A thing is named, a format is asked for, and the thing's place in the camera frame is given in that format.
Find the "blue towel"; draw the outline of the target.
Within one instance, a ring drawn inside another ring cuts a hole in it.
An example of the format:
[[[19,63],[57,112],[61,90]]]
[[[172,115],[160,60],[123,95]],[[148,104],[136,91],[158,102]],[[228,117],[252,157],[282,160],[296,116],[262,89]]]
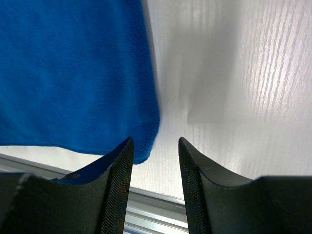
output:
[[[0,3],[0,143],[111,156],[134,140],[134,164],[159,129],[139,0]]]

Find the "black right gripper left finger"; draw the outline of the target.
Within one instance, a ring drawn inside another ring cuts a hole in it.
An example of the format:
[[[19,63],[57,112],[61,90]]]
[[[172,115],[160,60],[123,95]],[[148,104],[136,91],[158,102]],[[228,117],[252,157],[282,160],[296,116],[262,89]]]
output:
[[[1,173],[3,234],[120,234],[134,160],[131,137],[61,179]]]

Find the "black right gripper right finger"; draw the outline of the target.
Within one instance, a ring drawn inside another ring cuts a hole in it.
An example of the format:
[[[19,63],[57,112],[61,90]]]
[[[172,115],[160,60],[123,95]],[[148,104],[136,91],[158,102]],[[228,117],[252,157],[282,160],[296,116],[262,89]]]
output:
[[[311,233],[310,176],[252,180],[203,155],[183,137],[178,155],[190,233]]]

